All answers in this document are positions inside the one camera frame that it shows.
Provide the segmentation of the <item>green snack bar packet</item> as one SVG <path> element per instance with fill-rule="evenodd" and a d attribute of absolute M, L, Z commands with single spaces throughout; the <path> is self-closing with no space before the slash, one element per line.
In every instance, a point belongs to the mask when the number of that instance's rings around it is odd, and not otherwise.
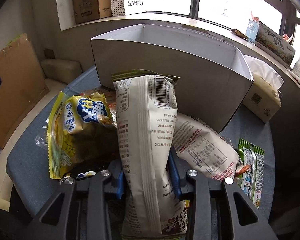
<path fill-rule="evenodd" d="M 258 209 L 263 190 L 264 150 L 244 139 L 239 139 L 238 155 L 239 166 L 243 168 L 248 165 L 248 169 L 238 176 L 237 183 Z"/>

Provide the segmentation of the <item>white red-print snack bag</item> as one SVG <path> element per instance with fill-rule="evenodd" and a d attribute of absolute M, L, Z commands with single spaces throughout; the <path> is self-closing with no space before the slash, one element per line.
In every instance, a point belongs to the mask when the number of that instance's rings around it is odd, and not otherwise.
<path fill-rule="evenodd" d="M 235 177 L 239 155 L 218 133 L 185 114 L 178 113 L 172 146 L 180 159 L 207 178 Z"/>

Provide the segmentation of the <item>yellow potato chips bag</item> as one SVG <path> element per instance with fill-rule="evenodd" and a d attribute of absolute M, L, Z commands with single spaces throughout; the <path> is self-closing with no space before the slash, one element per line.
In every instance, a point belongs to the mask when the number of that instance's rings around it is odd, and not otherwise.
<path fill-rule="evenodd" d="M 115 110 L 98 92 L 57 95 L 46 132 L 49 176 L 97 171 L 119 155 Z"/>

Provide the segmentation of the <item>tall beige snack bag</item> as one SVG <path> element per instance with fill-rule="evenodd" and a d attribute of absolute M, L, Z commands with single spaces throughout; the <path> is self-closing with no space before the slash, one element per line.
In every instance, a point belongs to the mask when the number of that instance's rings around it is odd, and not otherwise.
<path fill-rule="evenodd" d="M 150 70 L 111 75 L 116 91 L 119 153 L 129 186 L 122 233 L 141 238 L 185 234 L 185 202 L 174 191 L 167 168 L 178 106 L 175 76 Z"/>

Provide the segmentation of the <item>orange snack packet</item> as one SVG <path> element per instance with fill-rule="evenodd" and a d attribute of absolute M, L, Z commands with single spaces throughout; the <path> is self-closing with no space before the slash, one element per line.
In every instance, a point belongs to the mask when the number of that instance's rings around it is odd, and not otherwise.
<path fill-rule="evenodd" d="M 81 96 L 90 96 L 94 93 L 103 94 L 106 98 L 107 104 L 110 110 L 114 111 L 116 109 L 116 92 L 114 90 L 108 90 L 103 87 L 92 88 L 85 90 L 80 93 Z"/>

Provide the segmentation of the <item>beige tissue pack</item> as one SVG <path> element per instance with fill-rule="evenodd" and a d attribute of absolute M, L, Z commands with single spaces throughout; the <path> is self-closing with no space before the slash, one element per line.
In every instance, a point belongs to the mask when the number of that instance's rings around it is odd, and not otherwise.
<path fill-rule="evenodd" d="M 269 64 L 248 55 L 244 58 L 254 82 L 243 100 L 243 105 L 266 123 L 281 108 L 279 88 L 284 80 Z"/>

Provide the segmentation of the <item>flat cardboard sheet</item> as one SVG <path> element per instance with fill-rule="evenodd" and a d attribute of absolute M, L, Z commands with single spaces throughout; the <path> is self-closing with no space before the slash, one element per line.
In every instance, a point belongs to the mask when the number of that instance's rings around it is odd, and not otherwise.
<path fill-rule="evenodd" d="M 26 33 L 0 51 L 0 148 L 31 109 L 49 92 Z"/>

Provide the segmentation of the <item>white cardboard storage box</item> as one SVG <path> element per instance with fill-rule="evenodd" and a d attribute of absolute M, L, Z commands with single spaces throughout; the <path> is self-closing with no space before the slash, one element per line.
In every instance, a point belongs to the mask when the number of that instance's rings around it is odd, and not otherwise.
<path fill-rule="evenodd" d="M 253 84 L 241 51 L 199 31 L 138 24 L 91 38 L 101 85 L 111 88 L 111 74 L 133 69 L 178 77 L 178 110 L 221 132 Z"/>

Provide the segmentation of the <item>brown wrapper on sill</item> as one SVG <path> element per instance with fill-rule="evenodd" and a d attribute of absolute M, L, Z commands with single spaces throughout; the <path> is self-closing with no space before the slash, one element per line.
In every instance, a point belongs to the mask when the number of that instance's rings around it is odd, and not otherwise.
<path fill-rule="evenodd" d="M 231 29 L 231 32 L 242 39 L 248 40 L 248 37 L 237 29 Z"/>

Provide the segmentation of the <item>printed tissue box on sill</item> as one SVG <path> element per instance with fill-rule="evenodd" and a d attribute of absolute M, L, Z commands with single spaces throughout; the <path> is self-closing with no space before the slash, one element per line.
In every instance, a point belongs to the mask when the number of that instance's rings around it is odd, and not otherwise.
<path fill-rule="evenodd" d="M 276 55 L 287 66 L 291 65 L 295 49 L 282 36 L 275 33 L 265 24 L 260 21 L 250 20 L 245 35 L 250 42 L 265 49 L 266 52 Z"/>

